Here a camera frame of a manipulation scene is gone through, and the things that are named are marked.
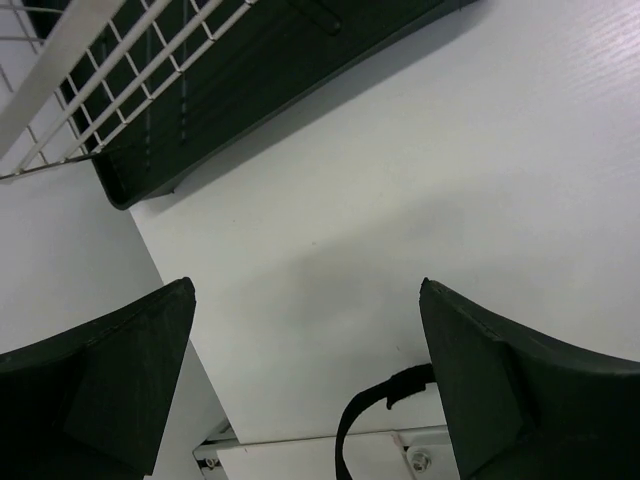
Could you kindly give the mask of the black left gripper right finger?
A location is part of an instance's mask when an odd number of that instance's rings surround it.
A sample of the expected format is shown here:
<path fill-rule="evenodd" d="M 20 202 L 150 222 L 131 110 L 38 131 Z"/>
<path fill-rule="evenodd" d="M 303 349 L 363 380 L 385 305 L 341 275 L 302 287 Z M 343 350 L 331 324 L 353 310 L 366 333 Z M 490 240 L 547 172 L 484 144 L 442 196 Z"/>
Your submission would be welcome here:
<path fill-rule="evenodd" d="M 425 280 L 420 313 L 463 479 L 636 479 L 639 364 Z"/>

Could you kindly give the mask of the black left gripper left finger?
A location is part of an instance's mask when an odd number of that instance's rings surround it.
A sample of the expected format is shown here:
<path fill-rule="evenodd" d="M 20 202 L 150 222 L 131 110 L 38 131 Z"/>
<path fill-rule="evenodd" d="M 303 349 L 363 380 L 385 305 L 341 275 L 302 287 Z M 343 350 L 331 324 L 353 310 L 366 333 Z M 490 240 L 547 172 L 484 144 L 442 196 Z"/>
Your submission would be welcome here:
<path fill-rule="evenodd" d="M 1 356 L 4 479 L 154 471 L 196 307 L 189 278 Z"/>

